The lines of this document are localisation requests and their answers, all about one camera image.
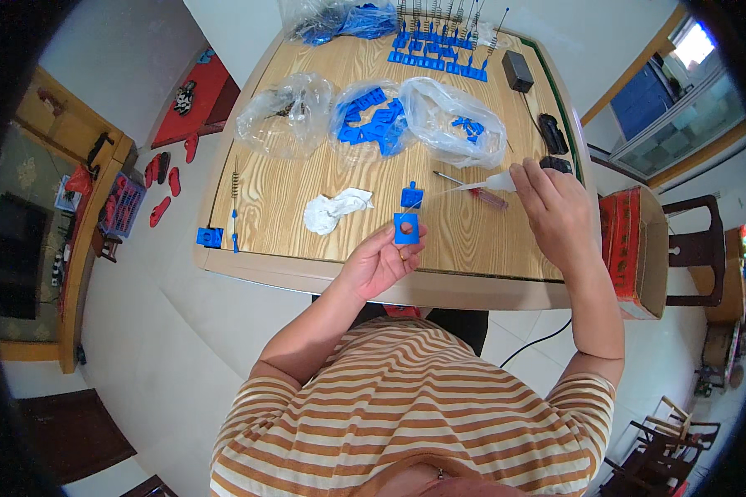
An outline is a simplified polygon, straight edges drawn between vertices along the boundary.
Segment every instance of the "screwdriver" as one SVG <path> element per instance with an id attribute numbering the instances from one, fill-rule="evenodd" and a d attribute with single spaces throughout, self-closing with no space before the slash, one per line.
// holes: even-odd
<path id="1" fill-rule="evenodd" d="M 455 179 L 453 179 L 452 177 L 450 177 L 450 176 L 448 176 L 446 174 L 440 173 L 439 171 L 434 171 L 434 174 L 437 174 L 438 176 L 442 176 L 443 178 L 445 178 L 447 180 L 450 180 L 453 183 L 464 184 L 461 181 L 455 180 Z M 468 192 L 471 193 L 472 196 L 474 196 L 475 198 L 483 200 L 487 204 L 491 204 L 494 207 L 497 207 L 498 209 L 505 210 L 506 208 L 508 208 L 508 202 L 506 202 L 505 200 L 501 199 L 500 197 L 498 197 L 494 193 L 489 193 L 486 190 L 483 190 L 482 188 L 473 188 L 471 190 L 468 190 Z"/>

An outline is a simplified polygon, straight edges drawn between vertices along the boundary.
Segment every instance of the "black device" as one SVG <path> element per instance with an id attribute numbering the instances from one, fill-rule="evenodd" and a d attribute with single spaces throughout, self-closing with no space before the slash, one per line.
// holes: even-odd
<path id="1" fill-rule="evenodd" d="M 541 161 L 538 162 L 538 165 L 541 166 L 542 169 L 550 168 L 562 173 L 572 172 L 572 164 L 569 164 L 569 161 L 567 161 L 566 159 L 561 159 L 560 157 L 553 157 L 551 155 L 545 156 Z"/>
<path id="2" fill-rule="evenodd" d="M 0 197 L 0 316 L 36 319 L 41 253 L 52 213 L 20 197 Z"/>
<path id="3" fill-rule="evenodd" d="M 551 154 L 562 155 L 569 152 L 567 140 L 564 134 L 558 129 L 558 121 L 549 114 L 538 115 L 538 129 L 542 133 L 542 138 L 547 144 L 547 150 Z"/>
<path id="4" fill-rule="evenodd" d="M 508 86 L 517 92 L 526 93 L 533 86 L 533 75 L 527 67 L 527 61 L 521 53 L 506 50 L 503 55 L 503 70 L 506 72 Z"/>

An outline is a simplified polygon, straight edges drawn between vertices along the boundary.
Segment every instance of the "hand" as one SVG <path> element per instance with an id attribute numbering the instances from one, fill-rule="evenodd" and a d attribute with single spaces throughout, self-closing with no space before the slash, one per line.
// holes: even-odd
<path id="1" fill-rule="evenodd" d="M 353 251 L 335 283 L 362 304 L 378 297 L 420 265 L 418 253 L 426 247 L 423 237 L 428 229 L 421 224 L 419 231 L 420 243 L 415 245 L 396 245 L 395 226 L 391 224 L 371 234 Z"/>
<path id="2" fill-rule="evenodd" d="M 564 279 L 585 273 L 597 261 L 602 263 L 592 236 L 591 200 L 572 174 L 542 169 L 530 158 L 512 164 L 510 172 L 538 248 Z"/>

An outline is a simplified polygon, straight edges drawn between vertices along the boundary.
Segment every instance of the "clear plastic bag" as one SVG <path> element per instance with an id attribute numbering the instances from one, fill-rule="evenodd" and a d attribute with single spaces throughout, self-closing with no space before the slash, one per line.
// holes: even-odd
<path id="1" fill-rule="evenodd" d="M 237 119 L 236 137 L 259 154 L 306 159 L 323 141 L 334 85 L 315 72 L 296 72 L 260 92 Z"/>
<path id="2" fill-rule="evenodd" d="M 328 141 L 332 149 L 342 158 L 342 163 L 348 166 L 357 164 L 371 164 L 373 162 L 385 161 L 400 154 L 411 146 L 415 140 L 409 131 L 407 119 L 404 114 L 398 114 L 392 124 L 388 124 L 387 133 L 382 140 L 374 142 L 362 141 L 355 145 L 349 142 L 341 142 L 339 133 L 346 124 L 346 114 L 351 103 L 369 92 L 381 88 L 386 99 L 368 109 L 359 112 L 359 121 L 348 123 L 349 127 L 360 127 L 368 124 L 373 114 L 378 110 L 392 110 L 394 98 L 398 97 L 399 85 L 393 80 L 361 80 L 348 85 L 337 96 L 337 103 L 332 111 L 332 118 L 328 125 Z"/>
<path id="3" fill-rule="evenodd" d="M 348 10 L 343 28 L 339 34 L 372 40 L 398 30 L 398 15 L 395 6 L 388 0 L 359 2 Z"/>
<path id="4" fill-rule="evenodd" d="M 277 0 L 285 41 L 318 46 L 337 36 L 345 24 L 349 0 Z"/>
<path id="5" fill-rule="evenodd" d="M 431 157 L 459 169 L 477 166 L 494 169 L 506 153 L 506 127 L 486 105 L 460 89 L 427 77 L 403 82 L 398 98 L 403 104 L 409 129 L 429 149 Z M 476 141 L 458 118 L 484 127 Z"/>

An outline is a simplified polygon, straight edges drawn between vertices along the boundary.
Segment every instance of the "basket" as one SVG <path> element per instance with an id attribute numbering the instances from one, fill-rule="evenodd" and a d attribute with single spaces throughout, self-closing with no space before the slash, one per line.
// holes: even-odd
<path id="1" fill-rule="evenodd" d="M 129 237 L 129 231 L 133 228 L 135 215 L 138 214 L 144 195 L 146 195 L 146 189 L 143 186 L 129 179 L 127 174 L 117 174 L 113 186 L 110 187 L 108 202 L 102 208 L 105 215 L 100 216 L 102 219 L 99 222 L 100 229 L 105 234 Z M 112 198 L 116 199 L 116 208 L 110 212 L 109 217 L 108 203 Z"/>

